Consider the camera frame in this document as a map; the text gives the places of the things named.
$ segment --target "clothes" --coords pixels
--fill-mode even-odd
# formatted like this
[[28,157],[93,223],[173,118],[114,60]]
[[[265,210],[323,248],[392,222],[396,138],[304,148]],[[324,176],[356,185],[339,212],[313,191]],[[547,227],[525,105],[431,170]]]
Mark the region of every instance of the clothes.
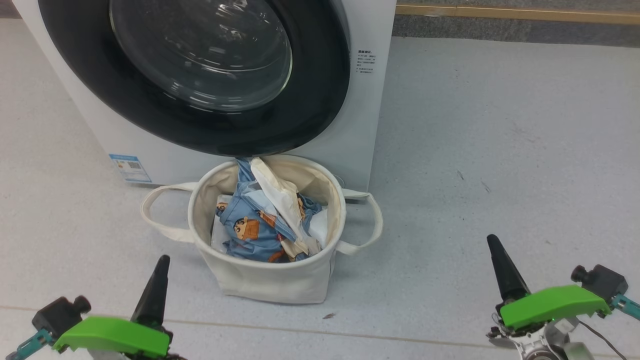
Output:
[[329,225],[327,221],[327,209],[322,209],[319,213],[315,214],[309,222],[309,235],[318,240],[320,248],[324,249],[327,246],[326,236],[329,231]]
[[[230,201],[231,195],[222,194],[218,196],[216,212],[218,212],[217,210],[220,210],[220,213],[224,211],[225,205]],[[211,247],[220,252],[227,252],[227,246],[225,244],[229,241],[231,241],[231,236],[229,236],[224,225],[220,222],[220,217],[216,214],[211,224]]]
[[[237,258],[288,263],[306,259],[313,253],[301,241],[296,241],[294,231],[278,216],[251,171],[250,162],[237,159],[238,183],[236,192],[228,203],[218,203],[216,214],[231,237],[225,243],[227,254]],[[300,211],[305,214],[302,226],[306,229],[320,205],[297,194]]]
[[260,158],[251,160],[251,170],[264,196],[278,211],[278,217],[293,231],[296,243],[300,242],[310,256],[320,252],[319,242],[308,234],[309,222],[321,210],[320,204],[302,198],[294,183],[280,179]]

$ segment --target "washing machine label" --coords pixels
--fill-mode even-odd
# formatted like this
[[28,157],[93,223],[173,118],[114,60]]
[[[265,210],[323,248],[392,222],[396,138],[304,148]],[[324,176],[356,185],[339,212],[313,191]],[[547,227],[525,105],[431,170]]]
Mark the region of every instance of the washing machine label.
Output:
[[356,72],[360,74],[373,74],[376,64],[376,55],[371,50],[358,50],[356,57]]
[[147,175],[145,168],[142,167],[140,160],[136,156],[109,154],[111,161],[116,165],[120,175],[126,181],[135,181],[137,183],[150,183],[151,178]]

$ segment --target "white washing machine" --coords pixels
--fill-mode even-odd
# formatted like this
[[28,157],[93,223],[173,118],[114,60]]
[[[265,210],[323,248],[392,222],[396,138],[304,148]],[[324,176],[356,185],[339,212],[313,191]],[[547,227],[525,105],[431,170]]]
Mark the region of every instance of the white washing machine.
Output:
[[395,0],[14,0],[124,179],[286,152],[366,190]]

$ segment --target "beige fabric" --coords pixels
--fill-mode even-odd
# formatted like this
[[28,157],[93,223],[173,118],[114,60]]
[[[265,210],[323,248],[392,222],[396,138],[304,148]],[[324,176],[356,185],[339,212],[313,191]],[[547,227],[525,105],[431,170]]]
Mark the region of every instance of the beige fabric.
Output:
[[[336,178],[313,161],[288,155],[274,155],[263,160],[278,177],[295,184],[301,194],[328,207],[327,246],[318,254],[294,263],[272,264],[234,258],[212,249],[210,231],[216,201],[218,195],[231,194],[236,189],[235,161],[214,168],[195,186],[192,183],[178,184],[151,191],[141,205],[142,217],[173,240],[195,243],[216,276],[220,288],[227,295],[288,304],[322,302],[333,270],[335,251],[341,249],[341,252],[352,255],[380,237],[380,207],[371,194],[341,189]],[[151,219],[152,203],[160,193],[171,189],[193,191],[188,208],[189,229],[167,227]],[[350,197],[367,198],[374,208],[376,226],[373,235],[363,245],[352,245],[340,240],[346,217],[343,192],[348,192]]]

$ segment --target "gray floor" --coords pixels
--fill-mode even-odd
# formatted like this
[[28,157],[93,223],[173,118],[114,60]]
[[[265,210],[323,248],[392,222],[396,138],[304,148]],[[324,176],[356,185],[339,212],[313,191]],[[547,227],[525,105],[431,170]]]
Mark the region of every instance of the gray floor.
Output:
[[640,47],[640,26],[583,22],[396,15],[393,35]]
[[634,0],[401,0],[398,3],[506,6],[511,8],[542,8],[638,12],[640,1]]
[[[383,238],[337,257],[324,304],[277,306],[224,297],[194,246],[142,221],[148,189],[122,182],[20,20],[0,20],[0,47],[6,352],[58,296],[130,315],[161,254],[165,325],[194,360],[516,359],[484,337],[499,301],[489,233],[534,291],[601,263],[640,299],[638,49],[392,39],[370,189]],[[187,201],[164,197],[155,214],[184,224]],[[348,213],[345,238],[367,236],[368,210]],[[640,322],[583,320],[640,358]],[[612,354],[584,329],[573,338]]]

